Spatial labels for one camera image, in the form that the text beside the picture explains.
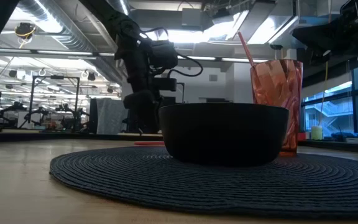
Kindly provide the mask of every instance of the black robotic arm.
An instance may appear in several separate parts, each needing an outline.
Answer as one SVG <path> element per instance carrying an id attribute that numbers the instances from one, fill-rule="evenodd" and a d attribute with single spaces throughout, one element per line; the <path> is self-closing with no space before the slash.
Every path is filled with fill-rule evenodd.
<path id="1" fill-rule="evenodd" d="M 102 22 L 117 43 L 115 59 L 123 59 L 128 72 L 127 81 L 134 92 L 124 98 L 124 106 L 135 111 L 146 128 L 144 132 L 156 133 L 159 130 L 157 111 L 162 103 L 159 90 L 176 90 L 176 80 L 159 78 L 157 81 L 154 76 L 177 66 L 178 55 L 173 43 L 168 40 L 152 41 L 140 36 L 143 33 L 140 27 L 105 0 L 80 2 Z"/>

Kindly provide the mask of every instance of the black bowl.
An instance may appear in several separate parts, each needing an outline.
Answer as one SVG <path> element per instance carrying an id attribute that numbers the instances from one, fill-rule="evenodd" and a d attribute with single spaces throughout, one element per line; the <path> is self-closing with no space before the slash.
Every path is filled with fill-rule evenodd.
<path id="1" fill-rule="evenodd" d="M 279 154 L 288 110 L 247 103 L 190 103 L 160 108 L 168 153 L 183 162 L 257 166 Z"/>

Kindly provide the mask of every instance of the red straw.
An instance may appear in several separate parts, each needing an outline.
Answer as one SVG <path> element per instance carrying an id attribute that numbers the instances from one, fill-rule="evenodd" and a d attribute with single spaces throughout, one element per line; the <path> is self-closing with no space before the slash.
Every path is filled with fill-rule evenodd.
<path id="1" fill-rule="evenodd" d="M 254 63 L 254 59 L 252 59 L 251 53 L 249 52 L 249 49 L 247 47 L 247 43 L 245 42 L 244 38 L 242 37 L 241 32 L 238 32 L 242 46 L 244 47 L 244 50 L 246 51 L 247 54 L 247 58 L 249 60 L 249 63 L 251 64 L 251 66 L 253 67 L 255 65 Z"/>

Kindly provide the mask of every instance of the wooden table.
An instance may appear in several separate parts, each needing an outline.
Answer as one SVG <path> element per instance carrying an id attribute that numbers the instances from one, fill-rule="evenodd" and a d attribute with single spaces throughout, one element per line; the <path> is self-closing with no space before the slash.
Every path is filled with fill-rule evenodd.
<path id="1" fill-rule="evenodd" d="M 133 142 L 100 140 L 0 143 L 0 223 L 332 223 L 194 215 L 142 208 L 69 189 L 48 174 L 50 160 L 60 154 L 133 145 Z M 310 147 L 301 147 L 299 151 L 358 160 L 358 153 Z"/>

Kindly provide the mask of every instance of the round dark placemat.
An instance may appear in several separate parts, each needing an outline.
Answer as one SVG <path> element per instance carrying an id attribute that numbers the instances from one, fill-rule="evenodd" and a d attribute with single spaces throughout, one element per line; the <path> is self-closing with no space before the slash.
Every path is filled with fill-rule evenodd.
<path id="1" fill-rule="evenodd" d="M 54 158 L 76 189 L 168 210 L 284 218 L 358 218 L 358 161 L 300 154 L 259 167 L 186 164 L 164 147 L 122 147 Z"/>

